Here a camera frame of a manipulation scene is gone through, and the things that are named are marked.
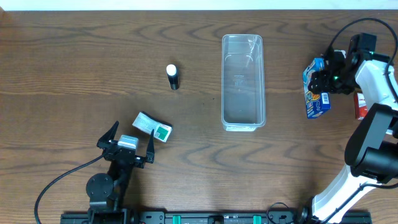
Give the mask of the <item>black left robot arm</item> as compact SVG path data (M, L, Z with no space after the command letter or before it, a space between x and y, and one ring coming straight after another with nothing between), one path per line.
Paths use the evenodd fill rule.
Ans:
M139 215L124 208L124 195L130 183L132 170L143 169L146 163L154 162L154 132L150 133L145 156L136 155L138 139L123 135L115 140L119 123L99 138L97 147L103 150L102 158L109 161L106 173L92 176L86 184L90 198L88 223L139 223Z

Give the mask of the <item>blue Kool Fever box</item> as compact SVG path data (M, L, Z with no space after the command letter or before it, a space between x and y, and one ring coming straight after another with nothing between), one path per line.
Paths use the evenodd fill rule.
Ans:
M322 58L314 58L303 71L303 93L308 119L316 119L331 109L330 97L327 92L318 89L318 74L325 68Z

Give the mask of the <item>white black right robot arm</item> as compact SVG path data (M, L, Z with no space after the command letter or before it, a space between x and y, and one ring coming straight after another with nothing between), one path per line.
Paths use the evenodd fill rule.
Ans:
M368 109L345 147L345 165L331 184L304 206L298 223L369 223L348 210L373 189L393 189L397 178L397 83L392 59L376 53L376 36L352 36L347 52L328 47L324 68L305 77L310 93L325 97L360 89Z

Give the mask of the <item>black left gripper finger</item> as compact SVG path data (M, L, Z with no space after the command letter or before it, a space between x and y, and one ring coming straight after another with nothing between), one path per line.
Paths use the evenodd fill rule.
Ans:
M153 164L155 157L155 149L154 149L154 129L151 131L149 142L146 150L146 162Z
M119 121L116 121L112 127L102 135L96 144L96 146L100 149L107 149L113 144L114 137L116 135L116 131L118 130Z

